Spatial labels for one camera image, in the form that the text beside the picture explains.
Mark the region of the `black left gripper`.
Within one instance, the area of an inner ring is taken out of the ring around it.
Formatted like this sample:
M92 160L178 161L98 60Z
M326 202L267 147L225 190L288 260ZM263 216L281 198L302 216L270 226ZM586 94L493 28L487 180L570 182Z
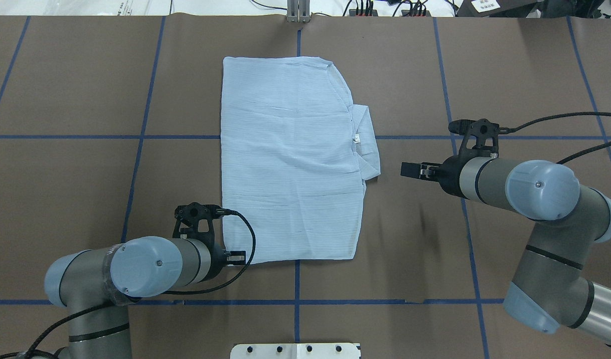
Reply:
M227 251L219 243L215 243L210 250L211 261L206 279L214 279L225 266L244 266L247 263L247 253L243 251Z

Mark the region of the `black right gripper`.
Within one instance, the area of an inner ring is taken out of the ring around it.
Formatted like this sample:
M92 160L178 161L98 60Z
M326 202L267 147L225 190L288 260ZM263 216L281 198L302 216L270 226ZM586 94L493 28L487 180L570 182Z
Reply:
M401 163L400 175L418 180L438 180L445 193L465 198L459 182L465 164L466 159L460 156L451 156L442 164L403 162Z

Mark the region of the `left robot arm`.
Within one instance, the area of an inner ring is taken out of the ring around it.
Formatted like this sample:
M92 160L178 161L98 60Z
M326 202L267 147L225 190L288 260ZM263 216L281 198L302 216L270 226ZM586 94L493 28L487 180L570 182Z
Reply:
M16 358L130 359L131 304L164 293L181 295L182 288L212 279L225 266L246 269L250 262L244 251L157 236L61 257L44 276L44 292L69 315Z

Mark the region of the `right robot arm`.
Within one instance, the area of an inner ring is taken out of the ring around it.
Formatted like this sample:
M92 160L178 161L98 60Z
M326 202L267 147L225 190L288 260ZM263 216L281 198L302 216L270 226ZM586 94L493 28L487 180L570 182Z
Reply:
M403 162L400 174L533 221L504 310L535 331L576 329L611 348L611 289L582 275L593 245L611 239L611 198L550 161L453 156Z

